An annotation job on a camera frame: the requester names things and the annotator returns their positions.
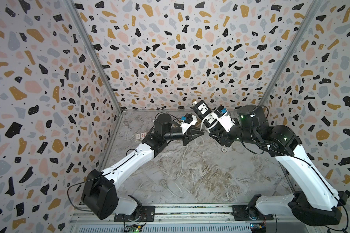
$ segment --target black speckle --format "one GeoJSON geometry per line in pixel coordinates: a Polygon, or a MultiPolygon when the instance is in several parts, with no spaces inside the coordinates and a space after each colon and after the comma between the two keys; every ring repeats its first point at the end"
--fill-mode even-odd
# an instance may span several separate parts
{"type": "Polygon", "coordinates": [[[8,7],[5,7],[5,12],[8,13],[8,15],[15,17],[16,13],[14,13],[11,9],[9,9],[8,7]]]}
{"type": "Polygon", "coordinates": [[[350,129],[343,129],[343,133],[350,136],[350,129]]]}
{"type": "Polygon", "coordinates": [[[104,8],[104,7],[105,7],[105,6],[104,6],[104,2],[101,1],[101,2],[96,3],[96,4],[95,4],[95,7],[96,7],[96,8],[104,8]]]}
{"type": "Polygon", "coordinates": [[[14,135],[19,134],[19,132],[21,131],[21,128],[22,128],[21,124],[17,122],[13,122],[9,127],[8,131],[5,133],[5,136],[12,138],[14,135]]]}
{"type": "Polygon", "coordinates": [[[53,16],[54,20],[56,20],[56,22],[58,21],[63,21],[62,15],[55,15],[53,16]]]}
{"type": "Polygon", "coordinates": [[[346,106],[350,107],[350,97],[349,96],[345,96],[342,100],[345,102],[346,106]]]}

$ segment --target metal frame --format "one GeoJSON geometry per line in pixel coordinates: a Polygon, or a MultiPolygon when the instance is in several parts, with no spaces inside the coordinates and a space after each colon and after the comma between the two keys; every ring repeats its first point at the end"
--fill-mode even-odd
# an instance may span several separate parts
{"type": "Polygon", "coordinates": [[[285,52],[283,59],[281,60],[279,66],[277,67],[274,75],[272,76],[272,79],[269,82],[265,92],[263,93],[263,96],[260,99],[258,105],[264,105],[265,101],[267,100],[268,96],[270,95],[270,92],[273,90],[275,84],[279,80],[286,65],[288,64],[290,58],[292,57],[295,50],[297,49],[297,46],[299,45],[299,42],[302,39],[303,34],[307,31],[307,28],[309,27],[310,23],[312,22],[316,12],[320,8],[321,3],[322,3],[322,0],[313,0],[313,2],[310,4],[310,7],[308,8],[308,10],[305,14],[304,20],[302,21],[301,25],[299,26],[298,32],[294,36],[293,41],[290,43],[288,50],[285,52]]]}
{"type": "Polygon", "coordinates": [[[85,48],[87,49],[87,52],[91,56],[91,60],[97,69],[98,75],[101,77],[101,80],[104,83],[106,91],[109,94],[110,98],[112,99],[113,105],[118,110],[118,115],[120,116],[122,114],[122,109],[118,103],[117,98],[115,97],[112,86],[110,85],[109,81],[107,80],[106,73],[104,72],[104,69],[101,65],[100,60],[97,57],[97,54],[95,53],[95,49],[93,48],[93,44],[89,40],[88,33],[87,33],[83,23],[82,23],[81,18],[79,17],[79,14],[78,14],[78,11],[75,7],[74,1],[73,0],[64,0],[64,2],[65,2],[65,6],[66,6],[68,12],[70,13],[72,21],[75,24],[75,28],[78,30],[79,35],[80,35],[80,37],[85,45],[85,48]]]}

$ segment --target terrazzo wallpaper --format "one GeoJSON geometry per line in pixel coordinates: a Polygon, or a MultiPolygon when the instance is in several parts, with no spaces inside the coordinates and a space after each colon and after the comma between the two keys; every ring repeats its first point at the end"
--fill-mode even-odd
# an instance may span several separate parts
{"type": "Polygon", "coordinates": [[[117,118],[63,4],[0,1],[0,233],[66,232],[117,118]]]}
{"type": "Polygon", "coordinates": [[[271,125],[292,128],[329,183],[346,191],[350,217],[350,1],[324,1],[266,105],[271,125]]]}
{"type": "Polygon", "coordinates": [[[312,1],[75,0],[122,109],[258,103],[312,1]]]}

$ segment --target black cable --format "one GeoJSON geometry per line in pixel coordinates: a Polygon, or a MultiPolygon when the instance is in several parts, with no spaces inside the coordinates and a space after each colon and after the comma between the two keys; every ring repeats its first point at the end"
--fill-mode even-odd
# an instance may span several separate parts
{"type": "Polygon", "coordinates": [[[275,230],[275,233],[277,232],[277,217],[275,215],[275,219],[276,219],[276,230],[275,230]]]}
{"type": "Polygon", "coordinates": [[[80,184],[83,184],[83,183],[88,182],[88,181],[91,181],[91,180],[101,179],[103,176],[106,176],[106,175],[109,175],[109,174],[110,174],[110,172],[107,173],[107,174],[105,174],[105,175],[99,176],[99,177],[97,177],[97,178],[89,179],[89,180],[86,180],[86,181],[83,181],[83,182],[80,182],[80,183],[77,183],[77,184],[73,184],[72,186],[70,186],[70,187],[67,189],[67,192],[66,192],[67,198],[69,199],[70,204],[71,204],[75,209],[77,209],[77,210],[85,211],[85,212],[93,212],[92,210],[83,210],[83,209],[79,209],[78,207],[76,207],[76,206],[72,203],[72,201],[71,201],[71,199],[70,199],[70,196],[69,196],[69,189],[70,189],[71,187],[73,187],[73,186],[80,185],[80,184]]]}
{"type": "Polygon", "coordinates": [[[128,153],[129,151],[131,151],[131,150],[134,150],[134,151],[136,151],[136,152],[137,152],[137,150],[136,150],[136,149],[128,149],[128,150],[126,151],[126,156],[127,156],[127,153],[128,153]]]}

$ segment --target white cable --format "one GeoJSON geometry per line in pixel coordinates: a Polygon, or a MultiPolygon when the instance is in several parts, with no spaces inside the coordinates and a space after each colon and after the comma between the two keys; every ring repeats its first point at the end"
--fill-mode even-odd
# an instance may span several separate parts
{"type": "Polygon", "coordinates": [[[179,173],[179,175],[174,179],[174,183],[175,183],[175,185],[177,186],[177,188],[180,190],[182,197],[179,197],[178,195],[176,195],[175,193],[173,193],[173,192],[168,188],[166,180],[160,180],[160,182],[159,182],[159,184],[160,184],[161,186],[163,186],[163,188],[167,189],[167,191],[169,191],[172,195],[174,195],[175,197],[177,197],[177,198],[179,198],[179,199],[183,199],[183,198],[184,198],[184,193],[183,193],[182,189],[179,187],[179,185],[176,183],[176,180],[181,176],[181,174],[182,174],[182,172],[183,172],[183,162],[184,162],[184,157],[185,157],[185,155],[186,155],[185,153],[186,153],[187,150],[188,150],[188,146],[189,146],[189,144],[187,144],[187,147],[185,148],[185,151],[184,151],[184,154],[183,154],[183,158],[182,158],[182,160],[181,160],[181,170],[180,170],[180,173],[179,173]]]}

